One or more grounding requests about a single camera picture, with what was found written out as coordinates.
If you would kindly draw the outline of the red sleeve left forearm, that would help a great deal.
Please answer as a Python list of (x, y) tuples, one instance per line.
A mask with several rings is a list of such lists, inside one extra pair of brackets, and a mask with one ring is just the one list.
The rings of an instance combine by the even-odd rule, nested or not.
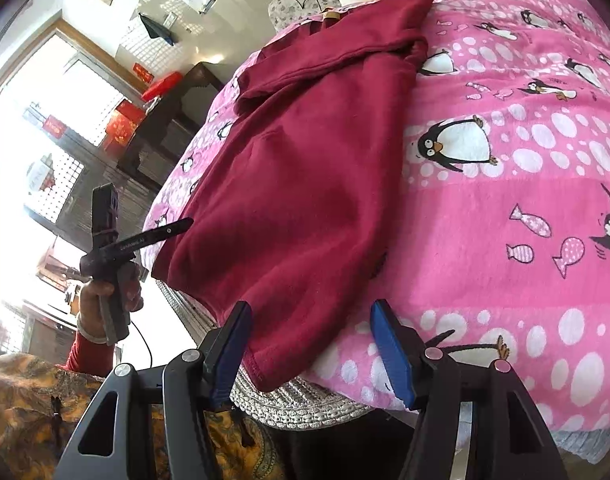
[(95, 344), (76, 333), (63, 370), (97, 377), (107, 377), (113, 370), (114, 347)]

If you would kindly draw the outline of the person's left hand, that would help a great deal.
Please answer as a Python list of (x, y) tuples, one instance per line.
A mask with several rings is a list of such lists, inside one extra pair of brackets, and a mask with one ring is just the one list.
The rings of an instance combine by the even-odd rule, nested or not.
[[(128, 312), (139, 311), (144, 305), (142, 286), (137, 278), (131, 278), (124, 286), (126, 299), (124, 308)], [(101, 315), (101, 300), (113, 294), (113, 285), (104, 281), (93, 280), (86, 284), (80, 295), (80, 312), (78, 319), (81, 328), (92, 338), (104, 338), (104, 321)]]

